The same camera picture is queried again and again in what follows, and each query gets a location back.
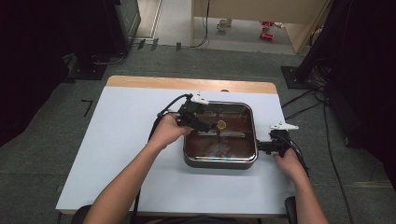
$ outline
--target human hand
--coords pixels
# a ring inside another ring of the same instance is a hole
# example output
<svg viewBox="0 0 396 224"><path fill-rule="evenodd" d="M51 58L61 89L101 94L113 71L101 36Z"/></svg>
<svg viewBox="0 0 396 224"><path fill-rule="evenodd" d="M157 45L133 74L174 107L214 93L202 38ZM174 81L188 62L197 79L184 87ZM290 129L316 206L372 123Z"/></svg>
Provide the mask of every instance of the human hand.
<svg viewBox="0 0 396 224"><path fill-rule="evenodd" d="M181 135L187 135L192 131L191 127L177 126L176 115L166 114L158 123L153 135L148 141L148 145L158 149L164 149L169 144L175 142Z"/></svg>
<svg viewBox="0 0 396 224"><path fill-rule="evenodd" d="M292 148L286 150L283 158L275 154L274 159L280 169L291 179L296 180L302 175L306 176L304 167L301 165L296 152Z"/></svg>

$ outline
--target white tabletop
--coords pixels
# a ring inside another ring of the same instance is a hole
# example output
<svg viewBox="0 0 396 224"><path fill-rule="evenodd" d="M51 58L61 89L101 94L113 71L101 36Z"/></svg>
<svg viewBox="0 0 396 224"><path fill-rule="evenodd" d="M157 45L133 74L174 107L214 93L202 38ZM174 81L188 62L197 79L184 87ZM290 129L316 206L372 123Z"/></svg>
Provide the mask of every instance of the white tabletop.
<svg viewBox="0 0 396 224"><path fill-rule="evenodd" d="M147 143L157 113L188 90L105 87L64 185L56 209L73 214L92 204L101 190ZM201 91L210 101L252 108L257 138L284 121L277 94ZM181 99L171 109L178 110ZM142 186L139 213L268 217L284 215L294 195L291 181L264 152L247 170L192 168L183 160L183 138L154 162Z"/></svg>

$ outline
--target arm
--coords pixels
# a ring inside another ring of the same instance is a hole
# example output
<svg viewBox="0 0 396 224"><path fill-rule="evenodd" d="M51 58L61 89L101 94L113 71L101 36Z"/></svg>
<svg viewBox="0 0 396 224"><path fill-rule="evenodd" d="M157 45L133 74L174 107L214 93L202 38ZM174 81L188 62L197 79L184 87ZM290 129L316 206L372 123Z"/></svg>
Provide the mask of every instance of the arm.
<svg viewBox="0 0 396 224"><path fill-rule="evenodd" d="M298 223L329 223L320 208L311 182L296 153L292 149L288 149L283 158L275 155L275 160L283 172L293 181L296 191Z"/></svg>
<svg viewBox="0 0 396 224"><path fill-rule="evenodd" d="M158 154L190 131L189 127L178 127L174 115L165 115L143 149L102 190L84 223L121 223Z"/></svg>

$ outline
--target white clip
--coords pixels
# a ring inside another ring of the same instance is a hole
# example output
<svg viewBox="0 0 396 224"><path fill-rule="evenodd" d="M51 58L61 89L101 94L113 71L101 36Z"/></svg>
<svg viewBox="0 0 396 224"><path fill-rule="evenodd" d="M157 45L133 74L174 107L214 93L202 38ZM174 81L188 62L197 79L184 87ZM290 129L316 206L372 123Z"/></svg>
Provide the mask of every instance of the white clip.
<svg viewBox="0 0 396 224"><path fill-rule="evenodd" d="M278 124L274 124L270 127L270 129L275 129L275 130L297 130L299 129L298 126L291 125L288 123L283 123L280 121Z"/></svg>
<svg viewBox="0 0 396 224"><path fill-rule="evenodd" d="M192 102L195 102L197 104L201 104L201 105L209 105L209 101L207 101L200 92L194 94L191 98Z"/></svg>

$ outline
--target forearm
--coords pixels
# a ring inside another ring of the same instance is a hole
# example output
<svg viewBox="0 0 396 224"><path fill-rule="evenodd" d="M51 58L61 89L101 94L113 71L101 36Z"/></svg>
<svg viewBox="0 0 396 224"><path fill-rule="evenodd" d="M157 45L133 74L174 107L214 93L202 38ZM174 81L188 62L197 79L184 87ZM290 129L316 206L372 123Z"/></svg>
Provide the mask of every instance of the forearm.
<svg viewBox="0 0 396 224"><path fill-rule="evenodd" d="M128 213L160 151L156 146L146 145L102 190L84 223L120 223Z"/></svg>
<svg viewBox="0 0 396 224"><path fill-rule="evenodd" d="M297 220L304 223L329 223L306 175L293 180L296 193Z"/></svg>

